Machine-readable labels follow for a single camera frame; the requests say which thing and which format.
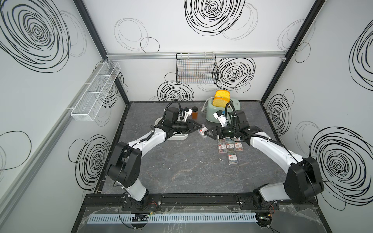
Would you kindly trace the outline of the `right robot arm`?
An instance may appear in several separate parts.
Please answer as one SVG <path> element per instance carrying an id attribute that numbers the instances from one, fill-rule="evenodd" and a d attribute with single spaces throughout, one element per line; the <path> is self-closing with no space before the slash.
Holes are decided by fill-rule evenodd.
<path id="1" fill-rule="evenodd" d="M 314 158 L 290 151 L 259 127 L 251 126 L 245 113 L 237 111 L 232 103 L 227 103 L 224 110 L 216 111 L 213 117 L 220 126 L 207 130 L 208 137 L 229 137 L 238 143 L 245 142 L 272 159 L 286 174 L 284 182 L 265 184 L 254 190 L 253 201 L 257 206 L 283 200 L 304 204 L 324 191 L 319 164 Z"/>

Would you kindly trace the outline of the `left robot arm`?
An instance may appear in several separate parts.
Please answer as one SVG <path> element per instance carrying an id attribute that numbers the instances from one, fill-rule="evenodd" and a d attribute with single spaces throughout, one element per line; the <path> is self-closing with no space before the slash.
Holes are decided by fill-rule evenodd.
<path id="1" fill-rule="evenodd" d="M 179 101 L 170 102 L 158 123 L 147 134 L 128 143 L 116 144 L 105 170 L 106 175 L 119 184 L 130 198 L 142 202 L 149 193 L 139 179 L 142 157 L 175 135 L 189 135 L 202 129 L 201 124 L 188 118 L 197 111 L 197 107 L 182 108 Z"/>

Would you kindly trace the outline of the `mint green toaster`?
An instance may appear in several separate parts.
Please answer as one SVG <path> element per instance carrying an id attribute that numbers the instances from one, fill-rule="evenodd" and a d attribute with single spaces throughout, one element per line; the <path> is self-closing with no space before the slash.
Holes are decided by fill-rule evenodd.
<path id="1" fill-rule="evenodd" d="M 219 123 L 219 121 L 217 119 L 214 118 L 213 114 L 219 110 L 222 110 L 223 113 L 225 113 L 225 108 L 220 108 L 220 107 L 214 107 L 212 105 L 212 100 L 214 98 L 210 98 L 208 101 L 207 101 L 207 105 L 206 105 L 206 120 L 209 121 L 209 122 L 213 122 L 213 123 Z M 241 103 L 239 102 L 239 100 L 235 99 L 235 98 L 232 98 L 230 100 L 230 103 L 233 104 L 234 108 L 236 111 L 239 111 L 241 109 Z"/>

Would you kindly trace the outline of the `yellow toast slice front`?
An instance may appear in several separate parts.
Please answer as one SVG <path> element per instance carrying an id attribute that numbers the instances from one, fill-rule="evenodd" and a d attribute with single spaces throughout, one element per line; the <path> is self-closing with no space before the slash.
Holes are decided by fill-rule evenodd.
<path id="1" fill-rule="evenodd" d="M 212 100 L 212 105 L 214 107 L 220 107 L 220 108 L 225 108 L 225 106 L 230 102 L 229 99 L 223 98 L 223 97 L 215 97 Z"/>

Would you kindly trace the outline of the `yellow toast slice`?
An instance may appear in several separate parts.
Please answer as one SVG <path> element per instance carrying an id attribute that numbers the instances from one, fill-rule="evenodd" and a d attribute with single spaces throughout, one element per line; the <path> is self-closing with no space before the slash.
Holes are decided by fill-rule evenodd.
<path id="1" fill-rule="evenodd" d="M 226 99 L 226 100 L 230 100 L 230 92 L 227 91 L 227 90 L 218 90 L 216 91 L 215 93 L 215 97 L 216 98 L 223 98 L 223 99 Z"/>
<path id="2" fill-rule="evenodd" d="M 212 105 L 214 107 L 220 107 L 220 108 L 225 108 L 225 106 L 230 102 L 229 99 L 223 98 L 223 97 L 215 97 L 212 100 Z"/>

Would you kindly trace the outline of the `yellow toast slice back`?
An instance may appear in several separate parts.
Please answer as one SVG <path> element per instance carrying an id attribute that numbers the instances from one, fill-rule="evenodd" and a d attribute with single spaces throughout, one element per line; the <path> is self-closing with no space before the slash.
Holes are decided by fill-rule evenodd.
<path id="1" fill-rule="evenodd" d="M 218 90 L 216 91 L 215 93 L 215 97 L 216 98 L 223 98 L 223 99 L 226 99 L 226 100 L 230 100 L 230 92 L 227 91 L 227 90 Z"/>

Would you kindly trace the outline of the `aluminium wall rail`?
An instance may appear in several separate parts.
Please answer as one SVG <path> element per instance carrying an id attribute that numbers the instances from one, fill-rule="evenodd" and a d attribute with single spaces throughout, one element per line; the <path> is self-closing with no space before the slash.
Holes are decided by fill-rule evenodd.
<path id="1" fill-rule="evenodd" d="M 205 59 L 205 58 L 284 58 L 286 51 L 220 51 L 220 52 L 134 52 L 134 53 L 109 53 L 108 60 L 129 59 Z"/>

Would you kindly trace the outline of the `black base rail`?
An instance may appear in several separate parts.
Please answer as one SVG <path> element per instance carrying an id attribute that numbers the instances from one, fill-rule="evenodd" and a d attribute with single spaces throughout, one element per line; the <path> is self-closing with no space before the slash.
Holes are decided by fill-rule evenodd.
<path id="1" fill-rule="evenodd" d="M 264 211 L 269 203 L 260 203 L 255 193 L 147 194 L 141 201 L 135 201 L 128 194 L 88 194 L 82 206 L 120 207 L 126 211 L 160 211 L 175 206 L 234 206 L 241 210 Z"/>

